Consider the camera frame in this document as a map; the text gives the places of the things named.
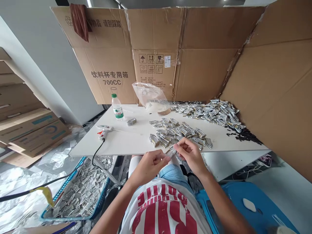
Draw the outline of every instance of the person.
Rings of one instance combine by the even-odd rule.
[[[225,233],[255,233],[206,168],[198,146],[183,138],[174,149],[200,179]],[[121,221],[122,234],[212,233],[180,166],[171,161],[160,149],[132,156],[129,179],[90,233],[115,234]]]

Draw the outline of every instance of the white t-shirt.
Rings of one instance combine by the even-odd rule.
[[[212,233],[193,194],[159,178],[135,191],[123,218],[124,233]]]

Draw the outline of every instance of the plastic bottle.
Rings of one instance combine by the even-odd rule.
[[[124,121],[124,112],[123,108],[121,107],[121,103],[119,99],[117,98],[117,94],[112,94],[112,101],[111,105],[113,106],[113,111],[115,114],[115,117],[118,121]]]

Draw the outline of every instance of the red cloth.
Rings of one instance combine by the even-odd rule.
[[[87,17],[85,16],[86,6],[71,3],[69,8],[71,11],[71,20],[75,33],[77,33],[86,42],[89,42],[89,32],[92,32],[92,28],[87,22]]]

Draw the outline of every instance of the white sticker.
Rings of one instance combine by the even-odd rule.
[[[165,68],[170,67],[171,55],[165,56]]]

